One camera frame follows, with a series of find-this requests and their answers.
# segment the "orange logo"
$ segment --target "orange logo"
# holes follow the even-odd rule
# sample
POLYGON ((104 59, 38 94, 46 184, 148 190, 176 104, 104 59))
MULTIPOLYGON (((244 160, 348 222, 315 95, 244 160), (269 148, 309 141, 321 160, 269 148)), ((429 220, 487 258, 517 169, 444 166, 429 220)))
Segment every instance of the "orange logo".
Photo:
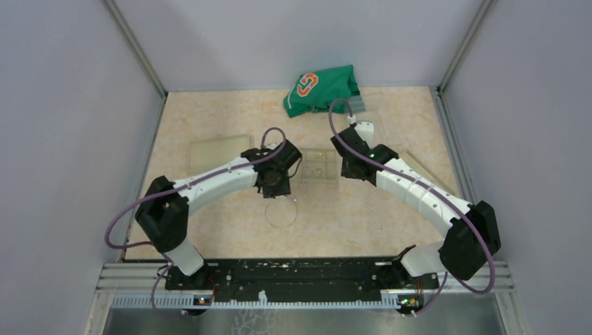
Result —
POLYGON ((298 82, 298 95, 308 96, 310 91, 318 83, 318 77, 314 73, 307 73, 298 82))

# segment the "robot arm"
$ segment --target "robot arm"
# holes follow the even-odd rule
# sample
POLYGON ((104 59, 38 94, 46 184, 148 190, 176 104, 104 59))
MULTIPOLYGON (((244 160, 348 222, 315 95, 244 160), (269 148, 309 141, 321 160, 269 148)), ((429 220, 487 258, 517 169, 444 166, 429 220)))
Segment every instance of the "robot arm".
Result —
POLYGON ((140 205, 135 219, 144 230, 156 250, 165 255, 186 276, 196 273, 204 265, 204 259, 187 237, 188 217, 206 204, 235 191, 257 187, 264 198, 290 194, 288 170, 302 154, 288 140, 277 156, 262 163, 259 161, 279 149, 279 144, 269 144, 263 149, 250 149, 228 164, 186 179, 169 181, 158 177, 151 183, 146 196, 170 191, 187 185, 176 193, 147 201, 140 205), (204 179, 191 186, 192 181, 204 179))
POLYGON ((487 261, 473 232, 434 193, 443 195, 475 224, 492 255, 499 250, 501 245, 496 217, 489 204, 481 201, 474 205, 450 195, 413 171, 397 152, 383 144, 372 148, 373 125, 369 122, 357 123, 355 117, 351 117, 350 126, 341 131, 339 137, 356 152, 394 171, 407 174, 414 180, 407 180, 359 159, 333 137, 331 141, 343 157, 342 177, 368 181, 396 195, 425 217, 444 237, 444 241, 406 249, 400 262, 409 276, 448 271, 459 279, 468 280, 487 261))

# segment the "green shirt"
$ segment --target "green shirt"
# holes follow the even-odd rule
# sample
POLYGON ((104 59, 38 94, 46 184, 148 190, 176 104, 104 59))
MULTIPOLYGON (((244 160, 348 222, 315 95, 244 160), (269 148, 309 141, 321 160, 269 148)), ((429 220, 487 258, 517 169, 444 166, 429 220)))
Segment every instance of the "green shirt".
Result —
MULTIPOLYGON (((289 117, 296 117, 312 110, 327 111, 333 100, 359 94, 353 66, 347 65, 301 75, 283 99, 283 106, 289 117)), ((334 111, 343 113, 345 106, 340 104, 334 111)))

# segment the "gray wall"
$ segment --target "gray wall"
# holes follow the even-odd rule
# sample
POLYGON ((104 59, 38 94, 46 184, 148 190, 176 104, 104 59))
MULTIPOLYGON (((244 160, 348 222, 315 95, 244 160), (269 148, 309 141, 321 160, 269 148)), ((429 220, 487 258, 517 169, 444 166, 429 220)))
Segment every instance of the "gray wall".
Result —
POLYGON ((592 327, 590 17, 586 0, 499 1, 445 95, 534 334, 592 327))
POLYGON ((0 334, 80 334, 160 98, 100 1, 2 1, 0 45, 0 334))
POLYGON ((118 0, 169 91, 286 88, 353 64, 364 86, 439 84, 482 0, 118 0))

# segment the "beige tabletop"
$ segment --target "beige tabletop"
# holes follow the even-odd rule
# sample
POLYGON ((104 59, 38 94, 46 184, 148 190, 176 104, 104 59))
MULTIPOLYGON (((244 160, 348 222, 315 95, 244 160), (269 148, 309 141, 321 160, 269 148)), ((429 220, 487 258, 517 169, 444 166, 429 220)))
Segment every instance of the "beige tabletop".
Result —
MULTIPOLYGON (((278 126, 296 147, 331 149, 327 113, 288 118, 281 104, 287 92, 170 93, 145 189, 161 175, 169 180, 189 177, 188 145, 196 140, 249 134, 258 144, 265 129, 278 126)), ((378 115, 382 124, 379 140, 389 142, 386 144, 396 150, 411 152, 458 194, 429 89, 365 88, 365 96, 380 102, 371 111, 375 113, 371 121, 376 121, 378 115)), ((337 128, 345 128, 344 116, 336 118, 337 128)), ((278 139, 270 135, 271 141, 278 139)), ((368 182, 339 178, 291 184, 293 194, 286 199, 263 199, 253 188, 206 205, 189 219, 191 241, 206 258, 273 258, 394 255, 411 244, 443 239, 407 204, 368 182)), ((134 223, 130 242, 146 239, 134 223)), ((157 257, 156 250, 149 246, 132 248, 126 254, 128 259, 157 257)))

